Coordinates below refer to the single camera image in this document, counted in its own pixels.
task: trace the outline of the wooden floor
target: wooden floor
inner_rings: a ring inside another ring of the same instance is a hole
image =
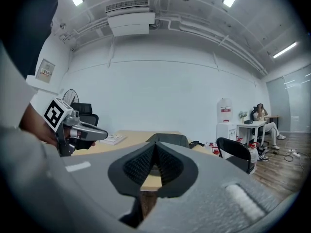
[[[273,149],[266,154],[270,158],[267,162],[257,162],[257,170],[253,178],[263,183],[280,200],[284,200],[290,194],[299,191],[311,165],[308,156],[299,158],[293,156],[292,162],[284,160],[288,149],[295,149],[297,152],[307,154],[311,157],[311,133],[283,133],[285,140],[277,140],[280,150],[279,154],[273,154]],[[265,137],[271,146],[271,136]]]

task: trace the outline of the ceiling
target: ceiling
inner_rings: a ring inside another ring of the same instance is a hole
[[[105,7],[123,0],[84,0],[75,6],[72,0],[59,0],[52,32],[74,50],[111,35],[104,22]],[[286,0],[236,0],[231,8],[223,0],[150,0],[150,10],[157,17],[181,16],[188,21],[216,31],[239,44],[267,72],[310,49],[307,31]],[[168,23],[161,21],[160,28]],[[272,56],[296,41],[296,47],[274,59]]]

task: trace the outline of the white desk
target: white desk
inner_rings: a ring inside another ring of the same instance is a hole
[[[253,121],[252,124],[244,124],[244,123],[238,123],[237,124],[237,134],[240,135],[239,132],[239,128],[248,128],[248,129],[255,129],[255,137],[254,137],[254,141],[257,142],[257,138],[258,138],[258,129],[259,127],[263,126],[262,129],[262,140],[261,140],[261,144],[263,144],[263,140],[264,140],[264,133],[266,130],[266,121]],[[247,144],[249,142],[249,133],[247,133]]]

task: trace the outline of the sneaker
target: sneaker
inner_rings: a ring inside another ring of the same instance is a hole
[[[275,149],[275,150],[279,150],[280,149],[280,147],[278,147],[277,145],[273,145],[272,148]]]
[[[278,137],[277,137],[277,139],[279,139],[279,140],[284,140],[285,138],[286,138],[286,136],[281,135],[281,134],[279,134]]]

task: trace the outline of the person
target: person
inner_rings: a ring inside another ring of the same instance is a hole
[[[2,27],[1,40],[25,79],[27,75],[35,75],[40,51],[51,34],[57,5],[58,0],[14,0],[10,10],[4,10],[3,16],[7,23]],[[24,113],[20,128],[34,134],[39,140],[58,147],[54,132],[31,104]],[[69,132],[69,129],[65,130],[66,137]]]
[[[254,120],[255,121],[265,121],[264,117],[268,115],[268,112],[263,107],[262,103],[257,104],[257,109],[254,113]],[[266,124],[265,132],[270,133],[272,138],[272,148],[279,150],[280,148],[276,145],[276,139],[284,140],[286,137],[281,135],[276,127],[276,124],[273,122]]]

